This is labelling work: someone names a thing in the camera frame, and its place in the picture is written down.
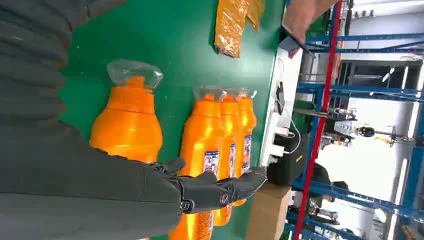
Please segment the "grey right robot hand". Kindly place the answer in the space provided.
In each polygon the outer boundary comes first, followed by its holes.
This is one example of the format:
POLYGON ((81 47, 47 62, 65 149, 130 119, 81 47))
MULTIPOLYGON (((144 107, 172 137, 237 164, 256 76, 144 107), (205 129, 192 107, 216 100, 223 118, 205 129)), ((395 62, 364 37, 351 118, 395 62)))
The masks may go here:
POLYGON ((120 0, 0 3, 0 237, 139 240, 174 230, 183 214, 252 196, 266 171, 238 178, 176 176, 183 166, 143 163, 91 147, 59 120, 73 31, 120 0))

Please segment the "person's left hand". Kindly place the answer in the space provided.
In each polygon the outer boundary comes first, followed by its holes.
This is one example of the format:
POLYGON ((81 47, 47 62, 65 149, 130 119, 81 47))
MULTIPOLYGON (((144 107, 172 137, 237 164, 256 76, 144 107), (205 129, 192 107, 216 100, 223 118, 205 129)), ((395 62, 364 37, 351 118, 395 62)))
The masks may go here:
POLYGON ((301 43, 305 43, 310 25, 337 0, 291 0, 283 18, 283 24, 301 43))

